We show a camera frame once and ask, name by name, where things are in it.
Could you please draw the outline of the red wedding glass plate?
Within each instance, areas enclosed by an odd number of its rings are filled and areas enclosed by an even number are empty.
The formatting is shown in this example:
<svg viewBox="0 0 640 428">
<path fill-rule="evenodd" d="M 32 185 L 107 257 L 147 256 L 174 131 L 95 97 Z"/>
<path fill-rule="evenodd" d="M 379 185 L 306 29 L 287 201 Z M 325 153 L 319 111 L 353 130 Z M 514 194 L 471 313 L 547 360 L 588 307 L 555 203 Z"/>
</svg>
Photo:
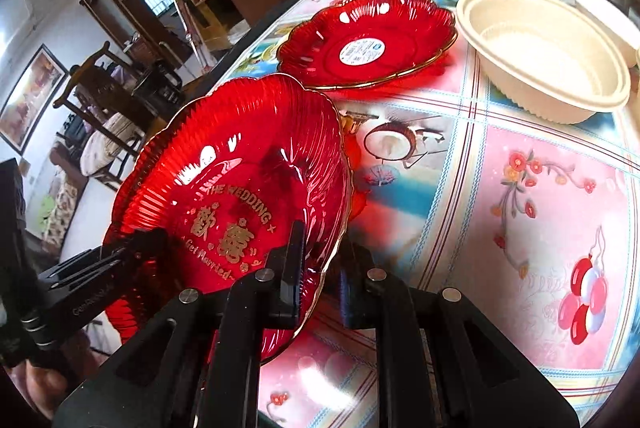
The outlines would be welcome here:
<svg viewBox="0 0 640 428">
<path fill-rule="evenodd" d="M 327 96 L 281 73 L 227 81 L 149 140 L 120 186 L 106 240 L 162 229 L 168 245 L 107 318 L 129 340 L 180 290 L 218 292 L 262 269 L 302 222 L 300 316 L 308 320 L 351 200 L 342 126 Z"/>
</svg>

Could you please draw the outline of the red plate with sticker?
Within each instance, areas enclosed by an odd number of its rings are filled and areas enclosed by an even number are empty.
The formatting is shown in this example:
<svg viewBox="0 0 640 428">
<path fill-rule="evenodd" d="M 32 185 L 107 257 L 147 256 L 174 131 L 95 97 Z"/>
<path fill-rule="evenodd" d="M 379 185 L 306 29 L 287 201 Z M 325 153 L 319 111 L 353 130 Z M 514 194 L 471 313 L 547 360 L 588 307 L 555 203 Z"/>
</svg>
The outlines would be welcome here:
<svg viewBox="0 0 640 428">
<path fill-rule="evenodd" d="M 346 0 L 294 27 L 278 71 L 304 87 L 373 87 L 437 62 L 456 42 L 456 17 L 433 0 Z"/>
</svg>

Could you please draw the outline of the large cream ribbed bowl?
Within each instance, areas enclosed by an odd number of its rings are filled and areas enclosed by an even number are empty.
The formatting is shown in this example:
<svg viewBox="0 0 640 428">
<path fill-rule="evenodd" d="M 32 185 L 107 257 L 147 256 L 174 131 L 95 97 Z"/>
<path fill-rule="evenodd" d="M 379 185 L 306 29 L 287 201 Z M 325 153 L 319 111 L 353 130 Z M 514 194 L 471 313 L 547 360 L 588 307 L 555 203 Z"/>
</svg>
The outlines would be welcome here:
<svg viewBox="0 0 640 428">
<path fill-rule="evenodd" d="M 629 100 L 620 50 L 561 0 L 459 0 L 456 19 L 489 81 L 530 114 L 573 125 Z"/>
</svg>

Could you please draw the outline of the white paper plate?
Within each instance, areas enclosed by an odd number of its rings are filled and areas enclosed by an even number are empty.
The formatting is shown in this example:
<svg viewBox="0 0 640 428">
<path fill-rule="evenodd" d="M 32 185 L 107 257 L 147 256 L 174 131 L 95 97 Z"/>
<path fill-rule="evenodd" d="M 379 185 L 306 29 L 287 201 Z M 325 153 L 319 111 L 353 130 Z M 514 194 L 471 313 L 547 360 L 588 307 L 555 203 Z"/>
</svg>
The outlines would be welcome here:
<svg viewBox="0 0 640 428">
<path fill-rule="evenodd" d="M 576 8 L 591 18 L 611 38 L 628 67 L 637 65 L 639 29 L 608 0 L 574 0 Z"/>
</svg>

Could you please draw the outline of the colourful printed tablecloth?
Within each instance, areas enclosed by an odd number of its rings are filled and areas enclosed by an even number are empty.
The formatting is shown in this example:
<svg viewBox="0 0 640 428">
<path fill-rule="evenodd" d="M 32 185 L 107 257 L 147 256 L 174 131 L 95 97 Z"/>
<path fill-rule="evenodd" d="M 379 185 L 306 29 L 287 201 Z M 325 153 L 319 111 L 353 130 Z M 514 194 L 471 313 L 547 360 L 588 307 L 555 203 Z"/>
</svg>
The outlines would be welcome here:
<svg viewBox="0 0 640 428">
<path fill-rule="evenodd" d="M 298 24 L 346 0 L 294 0 L 224 59 L 278 67 Z M 459 0 L 433 0 L 456 15 Z M 461 290 L 574 408 L 612 424 L 639 349 L 639 136 L 627 104 L 557 124 L 510 101 L 460 34 L 434 64 L 329 90 L 347 118 L 356 242 L 411 285 Z"/>
</svg>

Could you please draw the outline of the wooden chair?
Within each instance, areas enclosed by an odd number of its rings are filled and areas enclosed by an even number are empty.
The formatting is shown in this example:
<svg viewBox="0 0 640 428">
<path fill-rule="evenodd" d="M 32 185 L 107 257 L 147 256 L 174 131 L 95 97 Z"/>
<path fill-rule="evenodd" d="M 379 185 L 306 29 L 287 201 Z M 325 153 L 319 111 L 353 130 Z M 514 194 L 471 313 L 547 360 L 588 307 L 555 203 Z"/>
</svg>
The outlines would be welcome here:
<svg viewBox="0 0 640 428">
<path fill-rule="evenodd" d="M 136 146 L 155 116 L 132 94 L 125 81 L 118 81 L 111 72 L 96 64 L 104 56 L 121 72 L 137 75 L 134 66 L 123 61 L 110 50 L 110 44 L 104 42 L 85 62 L 72 66 L 70 79 L 52 106 L 66 107 L 91 128 L 80 154 L 80 172 L 114 190 L 122 183 L 119 172 L 111 173 L 114 160 L 119 154 L 138 156 Z"/>
</svg>

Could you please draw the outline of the framed wall picture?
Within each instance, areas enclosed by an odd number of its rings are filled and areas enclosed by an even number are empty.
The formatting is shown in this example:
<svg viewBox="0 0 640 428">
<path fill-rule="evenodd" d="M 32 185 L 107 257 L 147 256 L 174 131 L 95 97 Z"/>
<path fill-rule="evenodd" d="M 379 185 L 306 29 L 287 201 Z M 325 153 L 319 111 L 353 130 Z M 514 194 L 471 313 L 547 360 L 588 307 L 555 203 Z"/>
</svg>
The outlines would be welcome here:
<svg viewBox="0 0 640 428">
<path fill-rule="evenodd" d="M 2 140 L 17 154 L 26 150 L 42 114 L 67 77 L 67 68 L 42 44 L 14 84 L 1 111 Z"/>
</svg>

